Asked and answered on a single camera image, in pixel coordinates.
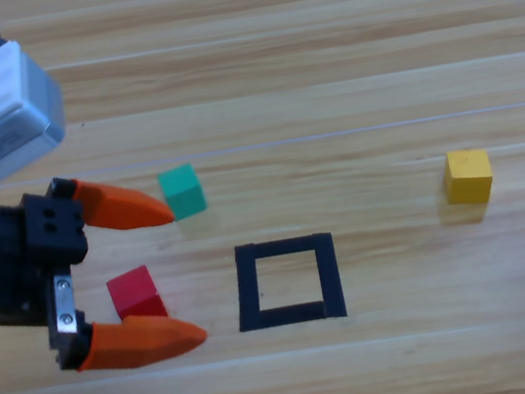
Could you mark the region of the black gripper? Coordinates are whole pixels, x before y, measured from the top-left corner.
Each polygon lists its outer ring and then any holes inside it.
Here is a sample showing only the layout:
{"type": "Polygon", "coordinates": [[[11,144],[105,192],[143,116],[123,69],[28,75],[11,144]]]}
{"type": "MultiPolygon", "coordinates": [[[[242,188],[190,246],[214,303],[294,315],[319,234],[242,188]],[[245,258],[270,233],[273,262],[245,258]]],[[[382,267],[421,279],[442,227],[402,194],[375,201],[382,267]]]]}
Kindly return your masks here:
{"type": "Polygon", "coordinates": [[[145,315],[91,325],[74,303],[71,269],[89,246],[84,221],[126,230],[175,220],[141,191],[60,178],[44,196],[0,206],[0,327],[45,327],[61,369],[80,372],[143,367],[198,348],[207,331],[187,321],[145,315]]]}

